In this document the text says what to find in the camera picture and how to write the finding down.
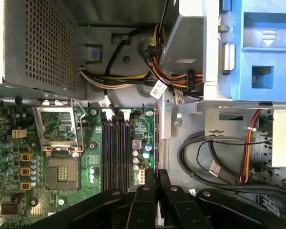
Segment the black connector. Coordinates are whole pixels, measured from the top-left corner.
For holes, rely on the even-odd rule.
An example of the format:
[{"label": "black connector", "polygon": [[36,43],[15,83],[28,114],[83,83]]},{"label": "black connector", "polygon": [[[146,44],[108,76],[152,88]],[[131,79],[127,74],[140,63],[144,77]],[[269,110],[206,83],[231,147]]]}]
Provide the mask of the black connector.
[{"label": "black connector", "polygon": [[187,86],[187,90],[191,91],[191,90],[195,90],[195,71],[193,70],[188,70],[187,74],[186,74],[186,86]]},{"label": "black connector", "polygon": [[160,57],[162,54],[162,47],[160,46],[148,46],[149,57]]}]

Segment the blue drive cage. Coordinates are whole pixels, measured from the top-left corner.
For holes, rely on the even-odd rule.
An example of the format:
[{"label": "blue drive cage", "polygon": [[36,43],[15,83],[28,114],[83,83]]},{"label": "blue drive cage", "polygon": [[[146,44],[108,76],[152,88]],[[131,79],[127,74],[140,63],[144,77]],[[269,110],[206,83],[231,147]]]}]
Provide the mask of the blue drive cage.
[{"label": "blue drive cage", "polygon": [[286,102],[286,0],[222,0],[235,44],[234,101]]}]

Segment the white wire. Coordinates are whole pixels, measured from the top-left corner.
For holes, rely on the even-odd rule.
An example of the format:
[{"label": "white wire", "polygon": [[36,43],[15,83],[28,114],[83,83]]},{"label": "white wire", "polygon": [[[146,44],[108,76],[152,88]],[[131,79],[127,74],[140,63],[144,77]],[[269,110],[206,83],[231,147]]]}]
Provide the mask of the white wire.
[{"label": "white wire", "polygon": [[108,90],[114,90],[114,89],[121,89],[121,88],[125,88],[125,87],[129,87],[129,86],[132,86],[133,84],[121,84],[121,85],[117,85],[117,86],[114,86],[114,85],[105,85],[105,84],[102,84],[102,83],[99,83],[99,82],[96,82],[92,79],[90,79],[85,73],[83,73],[82,71],[80,71],[80,74],[90,83],[92,83],[93,85],[97,86],[97,87],[100,87],[100,88],[103,88],[103,89],[108,89]]}]

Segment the metal bracket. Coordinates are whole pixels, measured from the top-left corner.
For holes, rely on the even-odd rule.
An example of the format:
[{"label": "metal bracket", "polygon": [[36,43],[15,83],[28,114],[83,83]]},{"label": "metal bracket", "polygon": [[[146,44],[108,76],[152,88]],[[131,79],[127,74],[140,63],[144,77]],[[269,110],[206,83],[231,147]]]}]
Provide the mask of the metal bracket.
[{"label": "metal bracket", "polygon": [[[81,139],[82,143],[79,144],[79,138],[77,133],[77,125],[74,117],[74,103],[77,104],[83,114],[80,117],[80,128],[81,128]],[[45,100],[41,106],[33,108],[35,122],[38,130],[39,140],[41,144],[41,149],[47,157],[51,156],[53,151],[68,151],[72,157],[80,157],[84,151],[84,142],[83,142],[83,132],[82,132],[82,119],[86,116],[86,111],[80,105],[79,102],[71,100],[71,106],[67,106],[62,102],[55,100],[54,104],[50,104],[48,100]],[[75,139],[72,141],[50,141],[45,139],[44,134],[46,127],[43,125],[41,113],[42,112],[52,112],[52,113],[70,113],[71,121],[71,131],[75,135]]]}]

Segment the white label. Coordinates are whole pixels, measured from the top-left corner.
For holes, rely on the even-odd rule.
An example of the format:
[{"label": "white label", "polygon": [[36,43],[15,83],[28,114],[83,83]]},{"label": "white label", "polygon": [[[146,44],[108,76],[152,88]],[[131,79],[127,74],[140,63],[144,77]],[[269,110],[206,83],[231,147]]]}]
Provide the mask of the white label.
[{"label": "white label", "polygon": [[176,104],[184,104],[184,97],[183,97],[183,92],[180,90],[175,89],[175,99],[176,99]]},{"label": "white label", "polygon": [[111,104],[108,96],[105,95],[105,98],[102,101],[99,101],[99,105],[101,107],[109,107],[109,105]]},{"label": "white label", "polygon": [[213,161],[209,169],[209,172],[213,174],[215,177],[218,177],[220,169],[221,169],[220,166],[215,161]]},{"label": "white label", "polygon": [[166,89],[167,89],[167,86],[164,83],[162,83],[160,80],[158,80],[149,94],[152,97],[155,97],[156,99],[160,99],[161,95],[163,95]]}]

